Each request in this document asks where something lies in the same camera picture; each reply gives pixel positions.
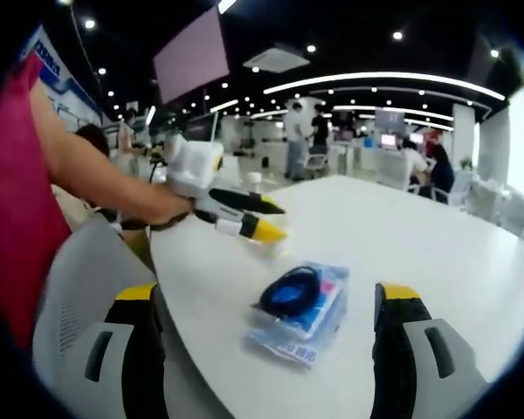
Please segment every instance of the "banner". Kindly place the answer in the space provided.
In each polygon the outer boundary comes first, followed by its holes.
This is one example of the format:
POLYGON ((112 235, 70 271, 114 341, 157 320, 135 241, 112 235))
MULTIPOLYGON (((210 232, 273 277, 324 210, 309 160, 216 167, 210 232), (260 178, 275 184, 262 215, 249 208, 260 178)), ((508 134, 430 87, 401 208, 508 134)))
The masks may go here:
POLYGON ((39 77, 45 84, 54 109, 66 121, 66 129, 73 132, 88 123, 100 126, 100 108, 70 74, 43 27, 31 38, 26 47, 26 51, 29 50, 36 52, 43 61, 44 66, 39 77))

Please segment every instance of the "pink shirt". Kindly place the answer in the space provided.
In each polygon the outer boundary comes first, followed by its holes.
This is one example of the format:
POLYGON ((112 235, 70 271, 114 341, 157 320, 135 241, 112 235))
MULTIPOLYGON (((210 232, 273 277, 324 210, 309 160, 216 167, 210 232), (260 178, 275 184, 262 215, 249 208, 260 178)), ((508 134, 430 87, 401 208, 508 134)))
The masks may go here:
POLYGON ((31 114, 30 91, 41 66, 30 54, 0 94, 0 309, 22 349, 31 347, 47 273, 70 235, 31 114))

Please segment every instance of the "round table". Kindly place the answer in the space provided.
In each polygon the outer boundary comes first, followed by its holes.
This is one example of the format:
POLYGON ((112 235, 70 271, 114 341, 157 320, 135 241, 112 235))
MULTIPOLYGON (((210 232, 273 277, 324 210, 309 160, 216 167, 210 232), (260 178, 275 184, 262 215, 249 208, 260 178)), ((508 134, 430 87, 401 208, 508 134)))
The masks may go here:
POLYGON ((169 312, 192 360, 237 419, 365 418, 373 406, 375 283, 414 288, 495 380, 524 338, 524 242, 439 203, 343 176, 271 194, 288 211, 288 254, 268 262, 191 216, 154 233, 169 312), (348 314, 313 370, 243 342, 249 305, 302 260, 349 267, 348 314))

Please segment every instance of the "black ceiling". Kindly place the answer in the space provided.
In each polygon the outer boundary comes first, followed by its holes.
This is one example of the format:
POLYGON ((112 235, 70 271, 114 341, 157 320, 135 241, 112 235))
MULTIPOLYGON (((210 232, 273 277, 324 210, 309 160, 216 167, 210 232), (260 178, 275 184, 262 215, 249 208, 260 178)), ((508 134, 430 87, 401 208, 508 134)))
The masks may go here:
MULTIPOLYGON (((67 7, 57 7, 45 20, 45 29, 76 80, 114 120, 118 113, 113 110, 115 104, 123 107, 129 101, 138 100, 141 109, 151 105, 160 107, 152 58, 216 2, 77 0, 73 8, 88 57, 95 71, 100 67, 107 69, 105 76, 92 75, 67 7), (84 29, 86 17, 97 21, 94 30, 84 29), (100 79, 101 89, 96 77, 100 79), (113 98, 107 97, 109 90, 114 91, 113 98)), ((421 72, 466 80, 505 95, 521 84, 512 47, 514 43, 498 18, 498 12, 477 5, 238 0, 221 16, 221 22, 231 74, 168 104, 164 107, 168 111, 183 116, 181 110, 185 107, 192 111, 186 117, 202 114, 204 92, 210 95, 206 108, 240 99, 241 114, 245 114, 247 110, 273 110, 276 105, 283 106, 296 93, 303 95, 315 90, 350 86, 379 86, 379 91, 336 91, 333 95, 320 93, 316 96, 326 99, 330 106, 347 105, 351 100, 361 105, 385 106, 386 100, 392 100, 392 106, 421 109, 423 103, 427 103, 429 112, 452 114, 453 100, 380 90, 380 86, 397 86, 477 100, 495 111, 505 105, 470 90, 416 80, 349 80, 306 86, 270 96, 262 93, 271 86, 343 72, 421 72), (404 34, 403 41, 392 38, 394 31, 404 34), (282 74, 253 73, 243 67, 246 60, 276 42, 304 52, 311 64, 282 74), (316 45, 317 52, 305 52, 307 45, 316 45), (497 59, 490 56, 492 48, 500 51, 497 59), (228 89, 222 89, 223 82, 229 83, 228 89), (246 96, 255 104, 254 109, 246 107, 246 96), (276 99, 277 104, 272 105, 272 99, 276 99), (194 109, 190 108, 192 102, 198 104, 194 109)), ((478 108, 479 117, 484 113, 478 108)), ((166 120, 166 113, 159 112, 155 119, 166 120)))

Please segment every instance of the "seated person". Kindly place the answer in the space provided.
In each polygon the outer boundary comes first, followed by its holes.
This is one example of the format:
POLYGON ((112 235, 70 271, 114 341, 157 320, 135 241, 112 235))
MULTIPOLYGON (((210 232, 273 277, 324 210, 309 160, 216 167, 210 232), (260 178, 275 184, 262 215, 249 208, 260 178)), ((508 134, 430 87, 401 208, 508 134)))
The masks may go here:
POLYGON ((314 110, 316 116, 313 118, 312 126, 314 131, 311 134, 313 137, 313 146, 310 147, 308 153, 311 155, 325 155, 328 153, 328 145, 326 139, 328 138, 328 122, 324 118, 324 106, 315 105, 314 110))
MULTIPOLYGON (((431 154, 436 164, 431 171, 430 184, 419 191, 419 195, 429 198, 432 198, 431 191, 433 188, 440 189, 448 194, 454 184, 454 170, 448 160, 445 148, 440 144, 435 144, 431 154)), ((440 203, 448 203, 445 195, 436 194, 435 197, 440 203)))
POLYGON ((418 153, 416 143, 404 137, 402 140, 402 153, 405 154, 408 160, 410 185, 425 185, 427 183, 427 161, 418 153))

